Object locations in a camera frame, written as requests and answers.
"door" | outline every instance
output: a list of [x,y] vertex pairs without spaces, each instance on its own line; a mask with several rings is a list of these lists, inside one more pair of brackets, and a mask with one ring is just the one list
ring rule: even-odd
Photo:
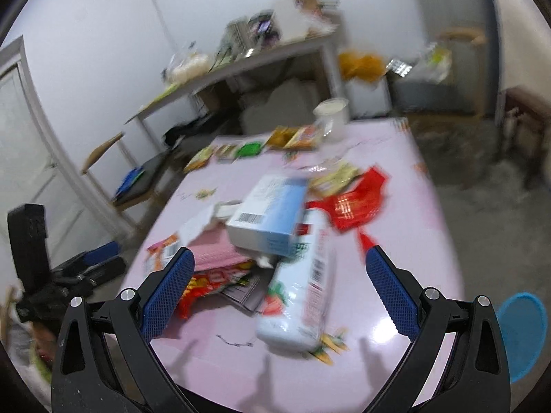
[[0,76],[0,233],[6,242],[7,213],[24,203],[45,207],[51,266],[111,240],[43,143],[15,65]]

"shelf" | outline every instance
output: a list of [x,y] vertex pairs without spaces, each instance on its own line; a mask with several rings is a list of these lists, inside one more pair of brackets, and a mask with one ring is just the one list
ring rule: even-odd
[[230,76],[235,76],[243,73],[244,71],[253,70],[260,66],[286,59],[287,57],[312,53],[332,41],[333,34],[329,34],[322,37],[313,37],[298,42],[286,43],[265,51],[261,51],[260,53],[253,54],[250,57],[244,57],[236,60],[235,62],[220,68],[216,68],[216,70],[211,71],[210,73],[192,79],[186,84],[179,86],[172,93],[169,93],[163,98],[154,100],[141,109],[136,115],[127,120],[125,124],[134,119],[144,121],[162,107],[166,107],[186,95],[193,95],[209,85],[216,84],[217,82],[223,81]]

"white container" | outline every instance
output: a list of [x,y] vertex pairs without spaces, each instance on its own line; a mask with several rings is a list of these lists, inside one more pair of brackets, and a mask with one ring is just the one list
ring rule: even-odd
[[324,141],[339,142],[346,136],[350,120],[348,99],[334,98],[320,103],[314,110],[316,125],[323,132]]
[[278,264],[256,325],[260,340],[296,352],[319,346],[333,280],[326,214],[306,210],[303,225],[306,234],[298,236],[293,257]]
[[232,245],[290,256],[308,192],[305,177],[262,176],[226,224]]

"blue lid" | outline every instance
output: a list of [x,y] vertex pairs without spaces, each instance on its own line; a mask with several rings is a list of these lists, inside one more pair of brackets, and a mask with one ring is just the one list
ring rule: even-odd
[[513,295],[497,314],[505,343],[511,383],[527,375],[542,352],[547,335],[543,303],[526,292]]

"blue and white box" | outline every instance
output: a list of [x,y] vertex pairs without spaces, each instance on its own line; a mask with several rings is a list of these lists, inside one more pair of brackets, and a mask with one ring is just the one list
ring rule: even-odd
[[231,243],[269,255],[291,256],[307,191],[306,178],[263,176],[226,224]]

